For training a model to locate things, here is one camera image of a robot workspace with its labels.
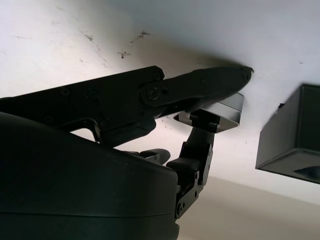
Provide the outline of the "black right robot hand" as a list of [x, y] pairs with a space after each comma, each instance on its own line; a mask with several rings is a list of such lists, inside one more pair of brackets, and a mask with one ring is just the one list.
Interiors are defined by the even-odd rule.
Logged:
[[[0, 100], [3, 240], [175, 240], [207, 183], [220, 117], [202, 114], [250, 81], [250, 67], [166, 79], [150, 66]], [[156, 119], [190, 113], [180, 155], [117, 147]]]

